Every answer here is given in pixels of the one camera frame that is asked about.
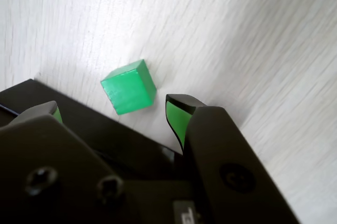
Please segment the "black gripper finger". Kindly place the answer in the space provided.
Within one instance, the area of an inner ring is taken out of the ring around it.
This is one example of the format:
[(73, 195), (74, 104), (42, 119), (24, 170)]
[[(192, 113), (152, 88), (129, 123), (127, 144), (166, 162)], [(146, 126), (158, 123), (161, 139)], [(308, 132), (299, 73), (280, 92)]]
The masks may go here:
[(141, 223), (124, 182), (46, 102), (1, 127), (1, 223)]
[(187, 94), (168, 94), (165, 115), (206, 223), (298, 222), (224, 108)]

